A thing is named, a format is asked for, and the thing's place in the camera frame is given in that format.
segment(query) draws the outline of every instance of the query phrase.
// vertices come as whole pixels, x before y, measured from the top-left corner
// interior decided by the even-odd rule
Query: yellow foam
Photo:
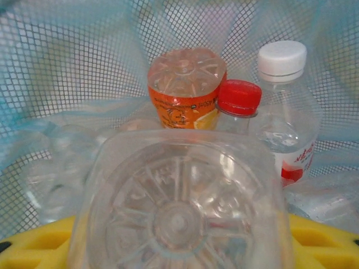
[[[16,234],[0,269],[65,269],[74,217]],[[359,269],[359,235],[290,216],[296,269]]]

